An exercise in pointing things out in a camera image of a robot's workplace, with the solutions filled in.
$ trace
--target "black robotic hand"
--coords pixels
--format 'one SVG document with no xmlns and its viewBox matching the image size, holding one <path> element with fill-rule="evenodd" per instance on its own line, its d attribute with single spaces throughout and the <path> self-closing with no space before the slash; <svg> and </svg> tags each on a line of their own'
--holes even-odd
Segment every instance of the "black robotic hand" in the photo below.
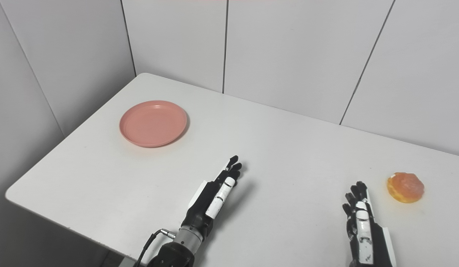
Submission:
<svg viewBox="0 0 459 267">
<path fill-rule="evenodd" d="M 396 267 L 389 231 L 375 223 L 366 185 L 358 181 L 350 189 L 345 195 L 348 203 L 343 204 L 353 257 L 350 267 Z"/>
<path fill-rule="evenodd" d="M 204 181 L 201 184 L 190 201 L 185 219 L 173 237 L 174 240 L 162 245 L 147 267 L 193 266 L 195 253 L 210 234 L 213 220 L 240 177 L 242 164 L 237 162 L 238 156 L 232 157 L 214 181 Z"/>
</svg>

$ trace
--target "robot finger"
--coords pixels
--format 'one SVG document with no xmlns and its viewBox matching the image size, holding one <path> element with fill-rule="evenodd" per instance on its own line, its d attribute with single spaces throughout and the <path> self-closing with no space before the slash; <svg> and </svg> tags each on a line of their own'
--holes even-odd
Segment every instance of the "robot finger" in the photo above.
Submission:
<svg viewBox="0 0 459 267">
<path fill-rule="evenodd" d="M 239 171 L 242 167 L 243 167 L 243 164 L 241 164 L 240 162 L 240 163 L 233 165 L 233 167 L 231 167 L 231 170 Z"/>
<path fill-rule="evenodd" d="M 236 162 L 238 162 L 239 157 L 237 155 L 234 155 L 229 159 L 228 165 L 226 165 L 227 169 L 230 169 L 231 166 L 233 166 Z"/>
<path fill-rule="evenodd" d="M 353 196 L 355 196 L 357 201 L 361 201 L 363 198 L 361 197 L 360 190 L 358 190 L 358 186 L 352 185 L 350 187 L 351 192 L 353 193 Z"/>
<path fill-rule="evenodd" d="M 361 194 L 361 199 L 365 199 L 367 198 L 367 186 L 365 183 L 363 183 L 362 181 L 357 181 L 356 182 L 356 186 L 358 187 L 358 191 L 360 191 L 360 194 Z"/>
<path fill-rule="evenodd" d="M 352 207 L 354 207 L 356 205 L 356 202 L 358 202 L 357 199 L 355 198 L 355 196 L 353 196 L 352 193 L 346 193 L 345 194 L 345 198 L 347 199 L 348 204 L 350 204 L 350 206 L 352 206 Z"/>
<path fill-rule="evenodd" d="M 352 209 L 351 209 L 350 205 L 345 203 L 345 204 L 342 205 L 342 207 L 343 207 L 343 210 L 345 211 L 345 213 L 347 214 L 347 216 L 348 217 L 351 216 L 351 214 L 353 212 L 352 212 Z"/>
<path fill-rule="evenodd" d="M 240 171 L 236 169 L 231 169 L 231 171 L 228 172 L 228 177 L 233 178 L 235 181 L 238 179 L 240 175 L 241 175 Z"/>
<path fill-rule="evenodd" d="M 352 240 L 356 236 L 356 234 L 353 231 L 353 223 L 350 219 L 347 220 L 347 234 L 350 240 Z"/>
</svg>

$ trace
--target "white wall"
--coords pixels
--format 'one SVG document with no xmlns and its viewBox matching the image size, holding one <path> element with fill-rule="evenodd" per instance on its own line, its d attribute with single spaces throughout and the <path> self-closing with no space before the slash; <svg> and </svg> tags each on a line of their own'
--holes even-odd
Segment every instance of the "white wall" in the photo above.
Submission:
<svg viewBox="0 0 459 267">
<path fill-rule="evenodd" d="M 459 0 L 396 1 L 343 125 L 459 155 Z"/>
<path fill-rule="evenodd" d="M 392 3 L 228 1 L 224 93 L 340 123 Z M 137 73 L 221 91 L 226 1 L 123 4 Z M 459 155 L 459 0 L 394 3 L 342 124 Z"/>
<path fill-rule="evenodd" d="M 391 3 L 230 1 L 225 93 L 340 123 Z"/>
<path fill-rule="evenodd" d="M 0 267 L 96 267 L 107 250 L 6 201 L 63 134 L 0 5 Z"/>
<path fill-rule="evenodd" d="M 123 0 L 137 74 L 221 92 L 226 1 Z"/>
<path fill-rule="evenodd" d="M 0 0 L 68 135 L 134 78 L 119 0 Z"/>
</svg>

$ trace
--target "robotic hand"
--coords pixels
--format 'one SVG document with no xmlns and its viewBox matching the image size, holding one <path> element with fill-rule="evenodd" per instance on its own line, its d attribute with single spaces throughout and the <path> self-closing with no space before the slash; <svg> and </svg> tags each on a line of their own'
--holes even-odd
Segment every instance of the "robotic hand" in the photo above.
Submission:
<svg viewBox="0 0 459 267">
<path fill-rule="evenodd" d="M 204 181 L 200 185 L 189 203 L 187 215 L 176 234 L 160 229 L 151 235 L 135 267 L 139 266 L 145 250 L 159 233 L 172 238 L 173 241 L 162 245 L 159 253 L 147 267 L 193 266 L 195 253 L 201 242 L 210 234 L 213 220 L 218 215 L 231 189 L 237 184 L 242 164 L 236 162 L 238 162 L 238 156 L 232 157 L 214 181 Z"/>
<path fill-rule="evenodd" d="M 370 195 L 362 181 L 347 193 L 347 233 L 353 261 L 350 267 L 396 267 L 391 237 L 386 227 L 375 223 Z"/>
</svg>

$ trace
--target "wall seam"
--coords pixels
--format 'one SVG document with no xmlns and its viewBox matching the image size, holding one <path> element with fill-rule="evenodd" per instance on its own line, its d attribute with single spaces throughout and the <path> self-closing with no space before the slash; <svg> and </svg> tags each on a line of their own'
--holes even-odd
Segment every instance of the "wall seam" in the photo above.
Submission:
<svg viewBox="0 0 459 267">
<path fill-rule="evenodd" d="M 40 91 L 42 92 L 42 95 L 43 95 L 43 97 L 45 98 L 45 101 L 47 102 L 48 108 L 50 109 L 50 112 L 52 113 L 53 118 L 55 119 L 55 123 L 56 123 L 56 125 L 58 126 L 58 129 L 60 129 L 60 132 L 61 132 L 61 134 L 62 134 L 62 136 L 63 136 L 63 139 L 64 139 L 64 138 L 65 138 L 65 133 L 63 132 L 63 129 L 62 129 L 62 127 L 60 126 L 60 123 L 58 123 L 58 119 L 56 118 L 56 115 L 55 115 L 55 113 L 53 112 L 52 106 L 50 105 L 50 102 L 48 101 L 48 98 L 47 98 L 45 92 L 44 92 L 43 89 L 42 89 L 42 85 L 40 85 L 40 82 L 38 81 L 38 78 L 37 78 L 37 76 L 36 76 L 36 74 L 35 74 L 35 71 L 33 71 L 32 65 L 30 64 L 30 61 L 28 60 L 28 57 L 27 57 L 25 51 L 23 50 L 22 44 L 20 43 L 20 41 L 19 41 L 19 39 L 18 39 L 18 37 L 17 37 L 17 35 L 16 35 L 16 31 L 14 30 L 14 27 L 12 26 L 12 24 L 11 24 L 11 22 L 10 22 L 10 20 L 9 20 L 9 17 L 7 16 L 7 13 L 6 13 L 6 11 L 4 10 L 4 7 L 2 6 L 2 3 L 1 3 L 1 2 L 0 2 L 0 8 L 2 9 L 2 12 L 4 12 L 4 14 L 5 14 L 5 16 L 6 16 L 7 22 L 8 22 L 8 24 L 9 24 L 9 26 L 10 26 L 10 28 L 11 28 L 13 34 L 14 34 L 14 37 L 16 38 L 16 40 L 17 40 L 17 42 L 18 42 L 18 44 L 19 44 L 19 46 L 20 46 L 20 49 L 21 49 L 21 51 L 22 51 L 22 54 L 23 54 L 23 56 L 25 57 L 25 59 L 26 59 L 26 61 L 27 61 L 27 64 L 28 64 L 28 66 L 29 66 L 29 68 L 30 68 L 30 71 L 32 72 L 33 77 L 35 78 L 35 81 L 37 82 L 38 87 L 40 88 Z"/>
<path fill-rule="evenodd" d="M 391 10 L 393 9 L 393 6 L 394 6 L 394 3 L 395 3 L 395 2 L 396 2 L 396 0 L 393 1 L 393 3 L 391 4 L 391 6 L 389 7 L 389 10 L 387 11 L 387 14 L 386 14 L 386 17 L 385 17 L 385 19 L 384 19 L 383 25 L 381 26 L 381 29 L 379 30 L 379 33 L 378 33 L 378 35 L 377 35 L 377 37 L 376 37 L 376 40 L 375 40 L 375 42 L 374 42 L 374 44 L 373 44 L 373 48 L 372 48 L 372 50 L 370 51 L 370 55 L 368 56 L 368 58 L 367 58 L 367 60 L 366 60 L 365 66 L 363 67 L 363 70 L 361 71 L 360 78 L 358 78 L 358 81 L 357 81 L 357 83 L 356 83 L 356 85 L 355 85 L 355 89 L 353 90 L 353 93 L 351 94 L 350 100 L 348 101 L 348 105 L 347 105 L 347 107 L 345 108 L 345 112 L 343 112 L 343 116 L 341 117 L 341 120 L 340 120 L 339 125 L 342 124 L 343 119 L 345 118 L 345 115 L 346 115 L 346 113 L 347 113 L 347 111 L 348 111 L 348 108 L 350 107 L 351 101 L 353 100 L 353 97 L 355 96 L 356 90 L 358 89 L 358 86 L 360 85 L 361 78 L 363 78 L 363 74 L 365 73 L 366 67 L 368 66 L 368 62 L 370 62 L 370 59 L 371 59 L 371 57 L 372 57 L 372 55 L 373 55 L 373 51 L 375 50 L 376 44 L 377 44 L 377 42 L 378 42 L 378 40 L 379 40 L 379 37 L 381 36 L 381 33 L 382 33 L 383 29 L 384 29 L 384 26 L 386 25 L 387 19 L 388 19 L 388 17 L 389 17 L 389 14 L 391 13 Z"/>
<path fill-rule="evenodd" d="M 121 1 L 121 9 L 122 9 L 122 17 L 124 18 L 124 26 L 126 27 L 126 35 L 128 37 L 128 44 L 129 44 L 129 52 L 131 53 L 131 61 L 132 61 L 132 67 L 134 69 L 134 76 L 137 77 L 137 72 L 136 72 L 136 64 L 134 63 L 134 55 L 132 54 L 132 47 L 131 47 L 131 39 L 129 38 L 129 30 L 128 30 L 128 21 L 126 20 L 126 14 L 124 13 L 124 4 Z"/>
<path fill-rule="evenodd" d="M 230 0 L 226 0 L 226 24 L 225 24 L 225 49 L 223 57 L 223 86 L 221 93 L 225 93 L 225 79 L 226 79 L 226 43 L 228 41 L 228 9 L 230 7 Z"/>
</svg>

